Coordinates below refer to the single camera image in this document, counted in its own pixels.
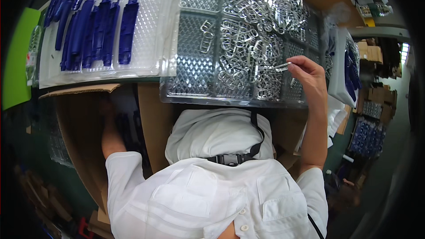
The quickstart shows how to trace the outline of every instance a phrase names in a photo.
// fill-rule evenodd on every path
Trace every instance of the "clear plastic tray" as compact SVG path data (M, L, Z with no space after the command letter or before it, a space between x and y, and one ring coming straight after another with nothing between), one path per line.
M264 75L259 72L258 80L254 81L252 78L253 68L241 71L241 74L238 75L238 84L228 85L222 72L232 69L224 69L223 66L227 66L220 62L220 58L226 52L221 47L221 25L225 21L247 23L244 19L225 13L223 8L226 4L228 4L228 0L219 0L220 8L216 13L206 8L182 8L175 63L170 64L170 67L175 70L176 76L168 74L161 78L161 100L171 103L219 106L306 107L307 102L302 85L297 80L293 80L288 71L276 73L275 84L279 87L273 90L273 94L269 94L266 99L262 97L258 87L258 83L262 81ZM291 34L286 32L283 35L274 34L280 39L280 56L275 63L283 64L286 58L305 55L325 67L325 47L322 46L320 38L323 31L323 20L317 12L309 9L310 18L307 25L304 26L305 40L300 40L300 35L293 32ZM213 37L209 49L201 52L204 31L200 28L205 21L213 25L210 29Z
M121 20L128 0L119 1L120 13L114 37L112 65L103 66L102 61L94 61L89 69L80 68L77 71L61 72L62 50L56 51L54 48L58 24L52 22L46 28L42 45L40 58L41 89L76 82L173 74L172 69L167 72L164 72L163 69L169 67L168 59L173 57L172 52L175 50L173 48L175 42L173 37L177 37L177 35L173 34L173 31L179 18L179 0L138 0L139 12L136 18L129 65L118 63ZM94 5L98 6L100 2L101 0L95 0Z

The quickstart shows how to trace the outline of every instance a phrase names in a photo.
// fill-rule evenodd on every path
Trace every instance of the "person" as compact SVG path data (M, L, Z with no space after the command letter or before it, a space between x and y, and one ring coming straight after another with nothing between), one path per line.
M309 105L296 182L273 159L268 120L236 108L183 111L167 141L170 166L144 179L141 155L126 152L106 107L102 150L115 239L326 237L325 74L305 56L287 62Z

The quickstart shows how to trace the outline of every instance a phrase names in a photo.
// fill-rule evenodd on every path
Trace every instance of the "cardboard flap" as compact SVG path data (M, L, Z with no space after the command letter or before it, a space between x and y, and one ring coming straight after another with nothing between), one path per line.
M65 94L78 94L78 93L92 93L92 92L113 92L116 88L121 86L119 83L110 83L110 84L100 84L100 85L92 85L92 86L83 86L83 87L76 87L76 88L70 88L70 89L61 89L58 91L46 93L44 95L41 95L39 99L46 98L46 97L53 97L53 96L59 96L59 95L65 95Z

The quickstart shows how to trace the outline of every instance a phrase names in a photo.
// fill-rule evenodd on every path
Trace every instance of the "white shirt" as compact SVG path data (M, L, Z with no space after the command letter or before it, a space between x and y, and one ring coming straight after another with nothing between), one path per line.
M261 140L250 124L249 111L191 111L182 113L167 142L171 165L147 180L137 152L114 153L106 160L108 213L115 239L215 239L232 221L241 239L318 238L307 213L326 236L328 207L322 171L307 170L295 182L278 161L267 158L272 151L265 118L258 115L258 125L266 134L260 160L230 167L193 156L210 157L217 144L225 147L229 127L239 137L227 139L234 141L235 153L249 152ZM252 137L243 140L243 134L235 133L239 130L256 136L254 142ZM217 133L221 136L211 137Z

